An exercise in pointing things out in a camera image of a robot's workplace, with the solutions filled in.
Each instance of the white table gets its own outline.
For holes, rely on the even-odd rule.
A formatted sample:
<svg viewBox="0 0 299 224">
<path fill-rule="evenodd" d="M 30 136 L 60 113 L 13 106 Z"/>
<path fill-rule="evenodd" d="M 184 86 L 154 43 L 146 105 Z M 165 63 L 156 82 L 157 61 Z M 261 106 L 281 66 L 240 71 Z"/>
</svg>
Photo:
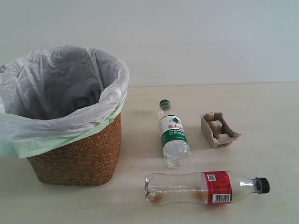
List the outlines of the white table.
<svg viewBox="0 0 299 224">
<path fill-rule="evenodd" d="M 158 133 L 158 103 L 167 98 L 184 123 L 192 161 L 168 170 Z M 199 115 L 223 112 L 241 137 L 211 149 Z M 26 159 L 0 157 L 0 224 L 298 223 L 299 84 L 130 88 L 122 113 L 122 150 L 112 180 L 99 187 L 40 183 Z M 232 170 L 268 178 L 266 195 L 224 206 L 145 203 L 147 173 Z"/>
</svg>

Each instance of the white plastic bag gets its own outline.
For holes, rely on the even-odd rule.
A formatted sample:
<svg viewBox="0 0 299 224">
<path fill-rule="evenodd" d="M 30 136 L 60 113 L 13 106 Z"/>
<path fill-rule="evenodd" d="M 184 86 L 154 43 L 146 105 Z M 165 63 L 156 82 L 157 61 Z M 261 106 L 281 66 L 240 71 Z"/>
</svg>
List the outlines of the white plastic bag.
<svg viewBox="0 0 299 224">
<path fill-rule="evenodd" d="M 0 154 L 25 158 L 109 125 L 127 95 L 129 71 L 100 49 L 38 50 L 0 67 Z"/>
</svg>

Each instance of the water bottle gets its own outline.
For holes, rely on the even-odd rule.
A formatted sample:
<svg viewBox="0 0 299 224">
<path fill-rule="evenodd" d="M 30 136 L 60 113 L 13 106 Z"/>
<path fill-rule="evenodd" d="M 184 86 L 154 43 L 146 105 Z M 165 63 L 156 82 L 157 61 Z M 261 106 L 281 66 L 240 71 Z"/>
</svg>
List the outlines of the water bottle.
<svg viewBox="0 0 299 224">
<path fill-rule="evenodd" d="M 176 116 L 167 99 L 160 102 L 159 117 L 164 159 L 168 168 L 177 168 L 190 159 L 190 148 L 181 119 Z"/>
<path fill-rule="evenodd" d="M 266 178 L 249 179 L 230 171 L 197 172 L 183 175 L 145 176 L 146 201 L 153 205 L 170 203 L 235 203 L 252 193 L 266 194 Z"/>
</svg>

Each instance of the bottle cap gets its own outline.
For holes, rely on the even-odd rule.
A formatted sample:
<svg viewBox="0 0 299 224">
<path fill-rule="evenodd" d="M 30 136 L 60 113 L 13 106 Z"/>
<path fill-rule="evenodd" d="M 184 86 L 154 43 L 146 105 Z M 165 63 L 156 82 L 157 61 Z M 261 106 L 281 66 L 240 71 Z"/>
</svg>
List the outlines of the bottle cap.
<svg viewBox="0 0 299 224">
<path fill-rule="evenodd" d="M 256 180 L 256 189 L 259 191 L 259 194 L 269 193 L 270 185 L 268 180 L 263 177 L 257 177 Z"/>
<path fill-rule="evenodd" d="M 167 100 L 167 99 L 163 99 L 163 100 L 161 100 L 161 101 L 160 101 L 160 107 L 163 106 L 163 105 L 170 105 L 169 100 Z"/>
</svg>

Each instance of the brown woven basket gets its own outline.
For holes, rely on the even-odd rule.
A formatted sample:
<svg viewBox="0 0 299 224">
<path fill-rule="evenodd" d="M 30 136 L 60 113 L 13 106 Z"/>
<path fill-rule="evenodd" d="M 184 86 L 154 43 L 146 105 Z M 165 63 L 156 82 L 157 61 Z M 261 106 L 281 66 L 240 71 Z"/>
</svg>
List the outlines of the brown woven basket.
<svg viewBox="0 0 299 224">
<path fill-rule="evenodd" d="M 97 186 L 112 178 L 121 149 L 121 114 L 98 134 L 28 157 L 40 182 Z"/>
</svg>

